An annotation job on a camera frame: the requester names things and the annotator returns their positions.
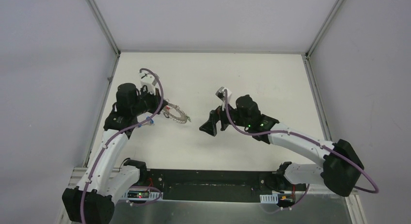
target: table surface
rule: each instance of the table surface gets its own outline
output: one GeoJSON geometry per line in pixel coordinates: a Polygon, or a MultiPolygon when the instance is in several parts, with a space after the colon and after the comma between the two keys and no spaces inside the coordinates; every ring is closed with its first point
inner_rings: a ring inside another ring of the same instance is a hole
{"type": "MultiPolygon", "coordinates": [[[[163,115],[155,125],[136,128],[117,159],[145,161],[148,168],[275,171],[285,161],[310,160],[276,145],[258,142],[232,127],[212,137],[198,130],[211,110],[221,105],[215,92],[233,92],[232,104],[249,94],[263,114],[315,138],[322,130],[300,55],[229,53],[122,53],[100,121],[92,158],[103,133],[104,120],[115,102],[118,85],[140,87],[138,72],[148,68],[159,75],[164,98],[178,105],[191,123],[178,124],[163,115]]],[[[149,114],[139,117],[139,121],[149,114]]]]}

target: white tabletop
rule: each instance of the white tabletop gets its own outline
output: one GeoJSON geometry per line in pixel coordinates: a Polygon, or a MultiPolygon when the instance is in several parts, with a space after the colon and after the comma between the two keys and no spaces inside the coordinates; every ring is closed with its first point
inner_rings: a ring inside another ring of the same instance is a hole
{"type": "MultiPolygon", "coordinates": [[[[249,94],[265,115],[322,139],[310,85],[300,55],[229,53],[122,53],[90,157],[103,132],[104,120],[115,102],[117,86],[140,87],[138,72],[148,68],[159,75],[164,97],[191,118],[178,124],[163,115],[154,126],[136,128],[117,159],[145,161],[148,168],[275,171],[285,161],[310,160],[280,146],[258,142],[231,126],[212,137],[198,130],[211,110],[221,105],[215,92],[225,86],[233,92],[232,105],[249,94]]],[[[150,114],[139,117],[142,121],[150,114]]]]}

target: gray wall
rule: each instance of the gray wall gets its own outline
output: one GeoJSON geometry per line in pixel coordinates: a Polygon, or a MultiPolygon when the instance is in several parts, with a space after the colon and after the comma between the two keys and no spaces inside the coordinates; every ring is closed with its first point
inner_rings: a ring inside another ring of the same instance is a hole
{"type": "Polygon", "coordinates": [[[306,52],[336,0],[95,0],[121,50],[306,52]]]}
{"type": "Polygon", "coordinates": [[[0,0],[0,223],[50,224],[114,53],[85,0],[0,0]]]}
{"type": "Polygon", "coordinates": [[[410,3],[346,0],[312,56],[333,139],[352,143],[381,189],[360,193],[371,224],[411,223],[410,3]]]}

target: white table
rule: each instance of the white table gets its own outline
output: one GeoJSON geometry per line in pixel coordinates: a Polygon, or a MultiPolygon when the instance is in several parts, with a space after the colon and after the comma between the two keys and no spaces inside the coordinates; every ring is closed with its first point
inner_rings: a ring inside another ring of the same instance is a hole
{"type": "MultiPolygon", "coordinates": [[[[117,86],[131,82],[140,87],[138,71],[143,67],[159,75],[164,97],[179,105],[192,122],[180,125],[159,115],[154,126],[134,129],[116,167],[128,157],[145,161],[148,168],[192,170],[275,171],[284,161],[311,162],[230,126],[224,132],[219,130],[216,137],[199,131],[209,112],[221,104],[215,96],[221,86],[233,92],[233,106],[239,96],[250,94],[263,114],[323,138],[301,55],[122,53],[91,157],[100,144],[117,86]]],[[[149,113],[140,116],[139,121],[147,116],[149,113]]]]}

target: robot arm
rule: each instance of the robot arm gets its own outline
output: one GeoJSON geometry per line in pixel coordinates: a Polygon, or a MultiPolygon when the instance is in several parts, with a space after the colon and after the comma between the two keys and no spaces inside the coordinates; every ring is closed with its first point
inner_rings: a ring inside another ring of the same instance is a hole
{"type": "MultiPolygon", "coordinates": [[[[85,192],[83,210],[86,223],[109,223],[114,206],[121,195],[133,184],[145,181],[147,177],[145,162],[127,160],[121,171],[109,181],[115,162],[126,146],[134,130],[133,126],[137,124],[137,116],[146,112],[154,114],[160,105],[161,96],[155,88],[154,76],[141,72],[140,78],[141,89],[137,89],[132,83],[118,86],[117,102],[113,104],[112,111],[105,120],[97,154],[89,162],[90,166],[76,187],[67,188],[63,193],[63,203],[72,221],[81,222],[80,201],[85,192]],[[125,128],[128,130],[115,136],[118,131],[125,128]]],[[[167,104],[163,101],[156,114],[159,114],[167,104]]]]}
{"type": "Polygon", "coordinates": [[[227,88],[220,88],[216,95],[223,100],[223,104],[210,112],[208,121],[200,127],[201,131],[215,136],[218,121],[221,122],[221,131],[232,125],[243,132],[238,127],[244,127],[244,134],[267,144],[285,147],[315,163],[299,165],[285,162],[274,174],[275,176],[281,177],[285,182],[291,184],[324,184],[331,191],[341,196],[348,196],[351,193],[361,172],[340,157],[324,149],[327,147],[338,152],[361,169],[364,169],[357,154],[348,142],[339,140],[334,143],[317,140],[295,131],[277,119],[262,114],[257,103],[249,95],[239,97],[236,100],[236,108],[225,103],[226,96],[227,102],[231,98],[231,92],[227,88]]]}

